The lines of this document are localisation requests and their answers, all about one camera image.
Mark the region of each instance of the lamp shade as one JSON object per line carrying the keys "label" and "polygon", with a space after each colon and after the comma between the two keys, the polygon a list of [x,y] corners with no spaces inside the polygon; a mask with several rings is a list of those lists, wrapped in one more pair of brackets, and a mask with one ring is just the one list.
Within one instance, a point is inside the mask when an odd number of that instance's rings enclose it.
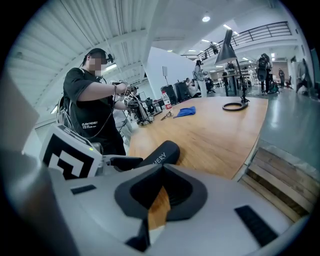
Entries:
{"label": "lamp shade", "polygon": [[232,38],[232,30],[228,29],[225,33],[225,38],[224,38],[221,50],[218,54],[218,57],[215,60],[215,65],[224,64],[237,59],[235,51],[230,46],[231,38]]}

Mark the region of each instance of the wooden pallet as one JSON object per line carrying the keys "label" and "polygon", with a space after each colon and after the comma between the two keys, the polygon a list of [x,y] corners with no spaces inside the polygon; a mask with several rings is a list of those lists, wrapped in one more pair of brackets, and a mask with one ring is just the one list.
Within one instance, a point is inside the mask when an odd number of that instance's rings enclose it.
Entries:
{"label": "wooden pallet", "polygon": [[309,214],[320,184],[299,168],[259,148],[239,183],[268,200],[293,222]]}

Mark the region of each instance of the blue fabric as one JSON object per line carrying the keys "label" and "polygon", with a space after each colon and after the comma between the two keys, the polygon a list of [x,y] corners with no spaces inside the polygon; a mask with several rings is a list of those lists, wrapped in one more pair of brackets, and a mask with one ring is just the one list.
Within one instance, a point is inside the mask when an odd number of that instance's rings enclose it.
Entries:
{"label": "blue fabric", "polygon": [[196,113],[196,107],[186,107],[186,108],[181,108],[178,115],[175,116],[174,118],[179,118],[179,117],[184,117],[184,116],[190,116],[194,115]]}

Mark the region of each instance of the wooden table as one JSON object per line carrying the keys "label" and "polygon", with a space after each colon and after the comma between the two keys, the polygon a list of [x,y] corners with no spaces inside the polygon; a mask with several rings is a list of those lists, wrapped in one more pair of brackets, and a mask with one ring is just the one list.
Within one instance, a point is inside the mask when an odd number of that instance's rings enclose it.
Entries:
{"label": "wooden table", "polygon": [[[180,109],[192,106],[196,114],[163,121],[164,112],[156,115],[152,124],[134,132],[129,155],[146,158],[170,140],[180,147],[177,165],[232,179],[255,145],[267,112],[267,99],[248,99],[249,106],[236,112],[224,111],[222,106],[240,102],[240,97],[193,98],[175,105],[175,116]],[[149,228],[163,225],[169,209],[168,195],[162,188],[149,210]]]}

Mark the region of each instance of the desk lamp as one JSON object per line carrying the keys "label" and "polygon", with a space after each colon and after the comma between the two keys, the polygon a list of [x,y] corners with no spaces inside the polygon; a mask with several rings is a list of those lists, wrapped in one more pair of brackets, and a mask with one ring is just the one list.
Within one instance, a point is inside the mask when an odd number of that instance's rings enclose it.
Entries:
{"label": "desk lamp", "polygon": [[[248,102],[249,100],[246,99],[246,91],[247,91],[247,86],[245,85],[244,79],[242,77],[241,69],[239,66],[238,58],[235,54],[234,49],[232,48],[231,43],[231,38],[232,38],[232,33],[233,31],[231,29],[228,29],[225,34],[225,38],[223,41],[223,45],[221,47],[221,50],[218,54],[218,57],[215,60],[215,65],[221,65],[227,62],[232,62],[236,60],[237,67],[239,69],[240,73],[240,84],[242,88],[242,97],[241,97],[241,103],[238,102],[232,102],[232,103],[227,103],[223,105],[223,109],[226,111],[240,111],[248,107]],[[239,106],[239,108],[226,108],[227,106]]]}

